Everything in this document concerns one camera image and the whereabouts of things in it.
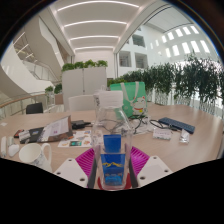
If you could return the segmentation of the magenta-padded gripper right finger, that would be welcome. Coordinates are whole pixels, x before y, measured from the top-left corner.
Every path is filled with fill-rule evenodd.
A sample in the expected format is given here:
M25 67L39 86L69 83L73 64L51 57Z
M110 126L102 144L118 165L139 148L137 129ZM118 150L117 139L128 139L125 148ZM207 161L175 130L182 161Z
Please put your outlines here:
M143 187L172 174L171 169L157 156L149 156L133 147L130 154L130 181L133 188Z

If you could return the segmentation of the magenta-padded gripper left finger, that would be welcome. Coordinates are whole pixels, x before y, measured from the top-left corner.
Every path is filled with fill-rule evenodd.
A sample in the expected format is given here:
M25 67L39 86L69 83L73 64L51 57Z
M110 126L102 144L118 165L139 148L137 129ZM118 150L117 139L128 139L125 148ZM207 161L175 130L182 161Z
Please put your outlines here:
M77 158L68 158L54 172L55 175L84 188L94 188L96 177L96 161L92 148Z

